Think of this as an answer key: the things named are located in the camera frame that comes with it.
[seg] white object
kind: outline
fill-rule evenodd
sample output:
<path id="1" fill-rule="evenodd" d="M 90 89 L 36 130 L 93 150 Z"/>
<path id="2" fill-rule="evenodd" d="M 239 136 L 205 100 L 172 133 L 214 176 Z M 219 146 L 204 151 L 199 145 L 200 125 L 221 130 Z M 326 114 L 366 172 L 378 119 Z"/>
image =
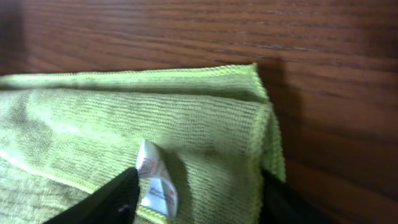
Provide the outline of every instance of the white object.
<path id="1" fill-rule="evenodd" d="M 147 140 L 142 141 L 136 168 L 139 178 L 150 178 L 141 205 L 175 218 L 178 207 L 177 191 L 155 144 Z"/>

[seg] brown wooden surface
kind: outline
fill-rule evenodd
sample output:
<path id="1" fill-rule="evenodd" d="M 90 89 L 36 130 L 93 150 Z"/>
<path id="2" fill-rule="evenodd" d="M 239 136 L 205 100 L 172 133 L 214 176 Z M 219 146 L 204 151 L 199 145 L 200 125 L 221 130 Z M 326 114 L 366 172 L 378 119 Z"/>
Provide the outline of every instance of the brown wooden surface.
<path id="1" fill-rule="evenodd" d="M 0 73 L 257 62 L 288 183 L 341 223 L 398 220 L 398 1 L 14 1 Z"/>

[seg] tabletop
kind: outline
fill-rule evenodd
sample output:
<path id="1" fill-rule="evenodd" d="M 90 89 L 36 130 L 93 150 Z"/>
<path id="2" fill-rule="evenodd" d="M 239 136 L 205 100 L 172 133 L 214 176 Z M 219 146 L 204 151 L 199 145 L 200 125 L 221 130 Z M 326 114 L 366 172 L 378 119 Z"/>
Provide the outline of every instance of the tabletop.
<path id="1" fill-rule="evenodd" d="M 0 75 L 256 62 L 287 183 L 339 223 L 398 219 L 398 1 L 9 2 Z"/>

